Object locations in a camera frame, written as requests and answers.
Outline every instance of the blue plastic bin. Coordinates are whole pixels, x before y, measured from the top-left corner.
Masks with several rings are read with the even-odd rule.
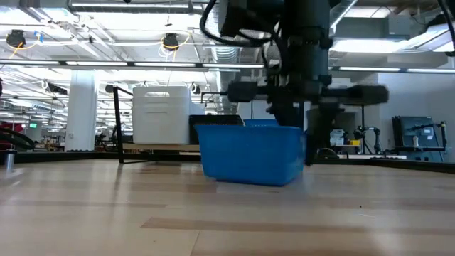
[[[275,119],[245,119],[245,126],[248,127],[277,127],[278,122]]]
[[[204,174],[219,181],[283,186],[304,170],[296,127],[198,125]]]

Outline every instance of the ceiling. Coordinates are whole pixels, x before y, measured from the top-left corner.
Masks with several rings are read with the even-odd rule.
[[[53,4],[66,1],[50,1]],[[188,1],[150,1],[136,0],[135,4],[153,3],[187,4]],[[154,11],[121,10],[120,12],[78,12],[72,14],[68,9],[59,8],[19,8],[13,4],[0,6],[0,59],[17,60],[103,60],[103,61],[160,61],[160,62],[213,62],[213,42],[199,31],[200,15],[198,6],[207,1],[193,0],[196,12],[194,14],[175,14],[169,10],[162,13]],[[116,0],[73,0],[73,4],[103,4],[118,3]],[[405,16],[411,27],[413,36],[417,36],[425,28],[423,24],[437,14],[436,1],[380,1],[359,0],[346,14],[346,18],[386,18],[388,16]],[[11,29],[25,31],[27,50],[11,48],[5,41]],[[177,33],[179,43],[183,45],[176,54],[166,54],[162,50],[161,39],[166,33]],[[420,56],[425,54],[424,62]],[[267,52],[271,60],[279,60],[279,54],[274,46]],[[444,64],[443,53],[353,53],[332,50],[331,65],[346,66],[384,66],[384,67],[426,67],[434,68]],[[257,49],[240,49],[240,63],[260,63]],[[0,69],[3,79],[4,96],[55,97],[45,89],[44,81],[70,90],[71,70],[61,68],[28,68],[25,66],[5,65]],[[163,70],[97,70],[100,82],[100,101],[98,105],[98,126],[110,126],[113,115],[112,96],[105,92],[107,84],[116,84],[126,90],[136,86],[172,86],[199,85],[202,91],[219,91],[217,82],[219,72],[192,71],[163,71]],[[240,75],[251,75],[241,72]],[[350,77],[354,74],[334,74],[340,77]],[[200,100],[194,95],[194,101]],[[210,111],[222,110],[221,104],[208,105]],[[2,100],[1,112],[10,114],[0,115],[1,120],[43,119],[48,123],[49,130],[59,130],[65,126],[67,100]],[[121,108],[124,119],[130,121],[129,110],[131,102],[122,102]]]

